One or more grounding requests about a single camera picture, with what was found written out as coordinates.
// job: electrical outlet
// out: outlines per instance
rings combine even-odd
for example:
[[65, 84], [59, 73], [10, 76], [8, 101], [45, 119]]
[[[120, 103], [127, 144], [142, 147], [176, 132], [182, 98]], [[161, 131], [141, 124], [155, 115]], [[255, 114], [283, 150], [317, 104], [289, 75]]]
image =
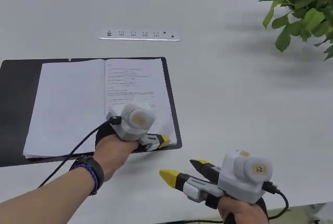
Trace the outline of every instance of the electrical outlet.
[[171, 31], [107, 29], [100, 32], [97, 39], [125, 41], [181, 41]]

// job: white tabletop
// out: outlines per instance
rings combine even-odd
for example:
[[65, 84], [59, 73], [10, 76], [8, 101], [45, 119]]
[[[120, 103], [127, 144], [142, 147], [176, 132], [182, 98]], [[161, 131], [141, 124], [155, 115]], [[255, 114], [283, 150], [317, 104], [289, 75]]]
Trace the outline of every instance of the white tabletop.
[[[71, 223], [216, 215], [167, 186], [159, 169], [198, 176], [189, 159], [220, 164], [237, 148], [271, 159], [273, 181], [291, 206], [333, 201], [333, 63], [322, 62], [324, 47], [296, 38], [279, 53], [279, 31], [261, 24], [269, 6], [257, 0], [0, 0], [0, 59], [167, 59], [183, 147], [131, 155]], [[166, 29], [182, 41], [98, 41], [104, 28]], [[0, 168], [0, 201], [34, 189], [57, 165]], [[265, 200], [268, 208], [284, 205], [278, 196]]]

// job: wire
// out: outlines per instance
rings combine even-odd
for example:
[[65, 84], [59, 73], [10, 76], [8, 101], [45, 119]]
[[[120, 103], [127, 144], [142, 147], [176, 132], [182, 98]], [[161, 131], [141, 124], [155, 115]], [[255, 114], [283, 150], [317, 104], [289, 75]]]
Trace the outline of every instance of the wire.
[[185, 223], [223, 223], [221, 220], [179, 220], [167, 222], [166, 224], [185, 224]]
[[99, 125], [97, 128], [95, 128], [93, 131], [91, 131], [85, 138], [82, 139], [81, 142], [79, 142], [78, 145], [75, 146], [75, 148], [66, 156], [66, 158], [59, 164], [59, 166], [39, 185], [39, 188], [42, 187], [44, 184], [46, 184], [52, 176], [55, 175], [56, 172], [58, 172], [58, 170], [60, 170], [60, 168], [65, 164], [65, 162], [67, 162], [69, 160], [69, 158], [71, 158], [74, 154], [74, 152], [96, 131], [99, 130], [99, 128], [104, 125], [105, 123], [108, 123], [109, 120], [105, 121], [104, 123], [102, 123], [101, 125]]
[[274, 216], [270, 216], [268, 219], [269, 220], [274, 220], [276, 218], [279, 218], [280, 216], [282, 216], [286, 211], [288, 211], [289, 209], [289, 202], [288, 202], [288, 199], [286, 198], [286, 196], [280, 191], [280, 190], [277, 190], [276, 191], [277, 194], [279, 194], [283, 200], [285, 200], [285, 204], [286, 206], [284, 207], [284, 209], [281, 210], [280, 213], [278, 213], [277, 215], [274, 215]]

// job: black glove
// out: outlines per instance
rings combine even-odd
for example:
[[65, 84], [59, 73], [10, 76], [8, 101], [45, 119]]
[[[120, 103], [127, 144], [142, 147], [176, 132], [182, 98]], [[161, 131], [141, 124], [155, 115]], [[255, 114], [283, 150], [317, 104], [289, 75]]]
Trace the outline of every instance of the black glove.
[[[264, 199], [260, 198], [257, 202], [256, 205], [260, 206], [260, 208], [264, 211], [267, 220], [268, 220], [268, 213], [267, 213], [267, 208]], [[224, 220], [224, 224], [236, 224], [235, 221], [235, 216], [233, 213], [230, 213], [227, 215], [227, 217]]]
[[96, 133], [96, 141], [95, 141], [95, 146], [98, 144], [99, 141], [101, 141], [102, 138], [105, 138], [107, 136], [116, 134], [114, 129], [109, 123], [104, 123]]

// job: open notebook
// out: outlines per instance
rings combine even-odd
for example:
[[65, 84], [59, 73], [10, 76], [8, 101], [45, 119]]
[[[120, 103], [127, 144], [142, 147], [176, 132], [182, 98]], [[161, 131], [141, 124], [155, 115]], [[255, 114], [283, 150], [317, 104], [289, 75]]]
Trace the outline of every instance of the open notebook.
[[[161, 59], [96, 59], [45, 63], [23, 155], [26, 158], [62, 156], [105, 121], [113, 108], [133, 99], [147, 102], [156, 120], [150, 133], [177, 142]], [[95, 151], [92, 135], [76, 153]]]

